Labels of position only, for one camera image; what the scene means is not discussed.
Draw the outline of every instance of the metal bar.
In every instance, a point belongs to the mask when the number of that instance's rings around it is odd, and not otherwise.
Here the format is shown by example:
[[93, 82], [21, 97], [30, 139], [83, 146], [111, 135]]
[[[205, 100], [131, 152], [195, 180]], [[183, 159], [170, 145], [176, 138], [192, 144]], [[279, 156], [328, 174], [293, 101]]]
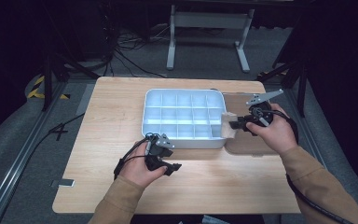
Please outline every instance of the metal bar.
[[315, 139], [313, 138], [312, 132], [310, 131], [310, 126], [308, 125], [307, 121], [301, 117], [301, 115], [299, 114], [297, 107], [296, 107], [296, 97], [295, 94], [293, 93], [293, 90], [284, 90], [284, 94], [286, 95], [287, 100], [289, 101], [289, 105], [292, 107], [294, 114], [293, 114], [293, 119], [297, 121], [297, 128], [298, 130], [302, 131], [302, 133], [305, 136], [305, 139], [308, 143], [308, 145], [310, 146], [310, 152], [312, 154], [312, 156], [318, 160], [326, 170], [327, 166], [324, 163], [324, 159], [322, 157], [321, 152], [319, 151], [318, 145], [316, 144]]
[[31, 130], [27, 140], [19, 152], [16, 160], [13, 162], [11, 167], [8, 169], [7, 174], [0, 186], [0, 221], [5, 214], [5, 211], [11, 201], [11, 198], [18, 186], [22, 173], [26, 168], [27, 161], [31, 158], [34, 153], [34, 147], [36, 140], [40, 135], [40, 132], [48, 119], [48, 115], [51, 113], [53, 106], [60, 99], [61, 94], [66, 86], [66, 83], [59, 82], [53, 94], [53, 101], [48, 107], [46, 112], [41, 112], [36, 120], [36, 123]]

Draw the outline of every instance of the gray carpet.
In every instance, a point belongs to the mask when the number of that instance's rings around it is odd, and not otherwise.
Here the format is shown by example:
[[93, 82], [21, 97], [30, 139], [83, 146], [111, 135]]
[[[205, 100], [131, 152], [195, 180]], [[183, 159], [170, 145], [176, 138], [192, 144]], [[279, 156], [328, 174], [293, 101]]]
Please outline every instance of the gray carpet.
[[[168, 41], [160, 39], [158, 42], [147, 44], [140, 49], [122, 52], [145, 71], [181, 78], [211, 78], [254, 80], [260, 72], [271, 70], [290, 29], [259, 29], [251, 30], [245, 44], [245, 53], [251, 67], [249, 74], [241, 71], [237, 53], [233, 42], [239, 36], [237, 31], [184, 30], [177, 36], [175, 67], [167, 71], [166, 57]], [[96, 73], [106, 76], [128, 77], [156, 77], [140, 70], [121, 56], [117, 56], [111, 63], [112, 69], [101, 68]], [[68, 100], [59, 100], [52, 108], [46, 124], [41, 130], [38, 139], [56, 125], [81, 114], [90, 98], [93, 84], [82, 74], [72, 74], [63, 93], [70, 94]], [[30, 80], [29, 88], [34, 85]], [[267, 91], [277, 90], [279, 86], [266, 85]], [[297, 122], [307, 125], [308, 130], [300, 132], [300, 145], [312, 153], [315, 147], [320, 151], [322, 158], [331, 171], [344, 185], [347, 191], [358, 202], [358, 178], [349, 166], [339, 144], [334, 137], [317, 100], [307, 88], [305, 113], [306, 118], [299, 120], [293, 102], [286, 94], [273, 99], [279, 103]], [[43, 106], [43, 99], [28, 99], [26, 105], [12, 114], [0, 127], [0, 183], [7, 169], [21, 150], [32, 130], [37, 116]], [[36, 149], [26, 167], [21, 181], [8, 205], [2, 223], [86, 223], [91, 215], [59, 215], [52, 209], [52, 203], [57, 189], [50, 186], [51, 181], [62, 177], [65, 165], [70, 156], [72, 146], [81, 124], [77, 119], [65, 125], [68, 133], [63, 133], [59, 141], [56, 133], [49, 135]], [[265, 215], [266, 223], [278, 223], [277, 215]], [[301, 215], [283, 215], [282, 223], [305, 223]]]

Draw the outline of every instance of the person's left hand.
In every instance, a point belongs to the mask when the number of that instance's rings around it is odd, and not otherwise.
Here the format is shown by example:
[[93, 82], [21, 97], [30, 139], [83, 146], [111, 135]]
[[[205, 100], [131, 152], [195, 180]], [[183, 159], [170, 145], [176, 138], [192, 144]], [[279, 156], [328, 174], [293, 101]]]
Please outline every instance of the person's left hand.
[[120, 171], [120, 175], [132, 181], [133, 183], [146, 188], [156, 179], [162, 177], [167, 170], [166, 166], [159, 167], [157, 170], [149, 171], [145, 163], [145, 157], [133, 158], [136, 156], [144, 156], [147, 142], [142, 143], [127, 157]]

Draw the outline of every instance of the hand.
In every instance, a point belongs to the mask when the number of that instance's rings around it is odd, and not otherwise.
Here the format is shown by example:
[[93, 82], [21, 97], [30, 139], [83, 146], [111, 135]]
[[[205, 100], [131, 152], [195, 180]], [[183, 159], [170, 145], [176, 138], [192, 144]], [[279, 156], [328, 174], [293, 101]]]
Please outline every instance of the hand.
[[120, 175], [126, 177], [133, 183], [146, 188], [156, 179], [162, 177], [167, 170], [166, 166], [159, 167], [157, 170], [149, 171], [145, 163], [145, 157], [133, 158], [134, 156], [144, 156], [147, 142], [142, 143], [128, 156], [127, 162], [124, 163]]
[[[273, 110], [284, 110], [277, 104], [271, 104]], [[292, 127], [279, 115], [274, 115], [274, 119], [268, 127], [260, 127], [252, 122], [248, 122], [246, 127], [252, 132], [259, 135], [266, 144], [278, 154], [282, 155], [285, 151], [290, 148], [296, 147], [297, 142], [295, 134], [293, 133]]]

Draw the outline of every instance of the person's right hand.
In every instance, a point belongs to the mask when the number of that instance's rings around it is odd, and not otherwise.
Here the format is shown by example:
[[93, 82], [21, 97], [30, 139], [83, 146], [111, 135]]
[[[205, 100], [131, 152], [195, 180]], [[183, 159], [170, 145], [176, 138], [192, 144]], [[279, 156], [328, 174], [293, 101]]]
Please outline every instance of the person's right hand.
[[[277, 104], [271, 104], [273, 110], [279, 110], [286, 116], [284, 110]], [[292, 127], [281, 116], [274, 115], [274, 119], [268, 127], [261, 127], [252, 122], [246, 123], [246, 127], [252, 132], [259, 135], [266, 144], [278, 154], [282, 155], [290, 148], [296, 147], [297, 142]]]

